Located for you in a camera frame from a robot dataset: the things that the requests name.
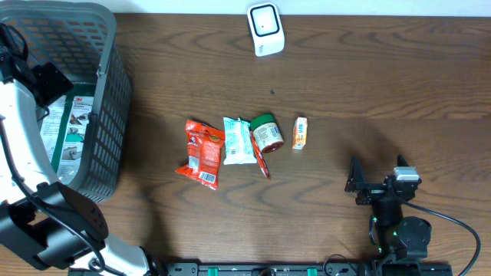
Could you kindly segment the green snack packet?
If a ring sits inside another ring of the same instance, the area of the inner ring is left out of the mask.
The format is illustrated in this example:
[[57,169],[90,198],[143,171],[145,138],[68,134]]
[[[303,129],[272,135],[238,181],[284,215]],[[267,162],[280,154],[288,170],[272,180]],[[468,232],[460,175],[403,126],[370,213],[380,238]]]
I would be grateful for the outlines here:
[[80,168],[94,93],[94,85],[75,84],[49,106],[50,114],[42,120],[40,133],[45,150],[53,170],[65,185]]

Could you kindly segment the small orange carton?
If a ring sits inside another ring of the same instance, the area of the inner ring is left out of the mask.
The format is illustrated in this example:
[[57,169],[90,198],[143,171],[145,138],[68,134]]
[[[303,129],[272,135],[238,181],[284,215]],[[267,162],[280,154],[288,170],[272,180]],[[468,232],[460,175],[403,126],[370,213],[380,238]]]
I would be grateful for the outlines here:
[[292,149],[302,150],[307,141],[308,119],[306,117],[298,117],[293,128]]

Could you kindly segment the red Nescafe stick sachet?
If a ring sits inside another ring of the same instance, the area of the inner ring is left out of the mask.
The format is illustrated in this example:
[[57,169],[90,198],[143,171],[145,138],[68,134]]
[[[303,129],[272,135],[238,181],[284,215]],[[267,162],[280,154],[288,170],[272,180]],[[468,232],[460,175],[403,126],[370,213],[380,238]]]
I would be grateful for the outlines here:
[[266,162],[264,160],[264,157],[262,155],[262,152],[259,149],[259,146],[258,146],[257,142],[255,141],[255,137],[253,135],[251,135],[251,141],[252,141],[252,147],[253,147],[253,150],[254,150],[254,154],[255,154],[255,157],[257,159],[257,163],[259,164],[259,168],[261,169],[263,175],[267,179],[271,179],[271,175],[269,173],[269,169],[267,167],[267,164],[266,164]]

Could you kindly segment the green lid jar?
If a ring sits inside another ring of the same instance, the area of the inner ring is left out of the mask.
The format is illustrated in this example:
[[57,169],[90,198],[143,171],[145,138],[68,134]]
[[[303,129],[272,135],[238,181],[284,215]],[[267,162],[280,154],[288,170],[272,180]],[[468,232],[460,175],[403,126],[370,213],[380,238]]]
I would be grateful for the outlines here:
[[250,128],[262,153],[271,153],[283,146],[282,134],[272,114],[267,113],[254,118]]

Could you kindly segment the pale green wipes packet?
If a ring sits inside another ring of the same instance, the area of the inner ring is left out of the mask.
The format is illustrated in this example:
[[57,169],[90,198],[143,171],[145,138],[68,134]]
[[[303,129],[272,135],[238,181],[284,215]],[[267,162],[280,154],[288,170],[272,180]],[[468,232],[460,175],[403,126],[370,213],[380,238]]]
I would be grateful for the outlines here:
[[238,118],[223,118],[225,130],[226,158],[224,165],[255,164],[257,159],[250,134],[250,122]]

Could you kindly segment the red snack packet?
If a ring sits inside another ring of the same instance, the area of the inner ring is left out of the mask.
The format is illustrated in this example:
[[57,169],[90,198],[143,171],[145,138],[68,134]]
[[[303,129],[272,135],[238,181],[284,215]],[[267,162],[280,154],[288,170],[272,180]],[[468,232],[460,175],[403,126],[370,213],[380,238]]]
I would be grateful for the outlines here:
[[216,190],[225,132],[194,120],[187,120],[185,131],[188,162],[176,172]]

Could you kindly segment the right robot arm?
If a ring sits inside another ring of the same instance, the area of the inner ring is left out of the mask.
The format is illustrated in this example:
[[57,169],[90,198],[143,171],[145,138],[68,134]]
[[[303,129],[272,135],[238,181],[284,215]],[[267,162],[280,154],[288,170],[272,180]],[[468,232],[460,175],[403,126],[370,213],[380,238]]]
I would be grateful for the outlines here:
[[415,216],[405,217],[402,211],[402,205],[415,197],[419,184],[418,172],[402,155],[382,183],[367,182],[360,160],[351,159],[344,190],[357,195],[357,205],[372,208],[369,238],[380,252],[378,258],[358,266],[358,275],[422,274],[420,261],[428,255],[431,224]]

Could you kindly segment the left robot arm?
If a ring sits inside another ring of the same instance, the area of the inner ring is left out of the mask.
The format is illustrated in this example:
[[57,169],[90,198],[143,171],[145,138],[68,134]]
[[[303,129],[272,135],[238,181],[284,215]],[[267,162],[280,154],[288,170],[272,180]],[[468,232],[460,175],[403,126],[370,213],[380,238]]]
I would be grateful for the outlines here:
[[165,275],[142,247],[108,231],[95,202],[59,182],[38,123],[74,85],[52,64],[30,68],[28,44],[1,25],[1,243],[32,267],[69,275]]

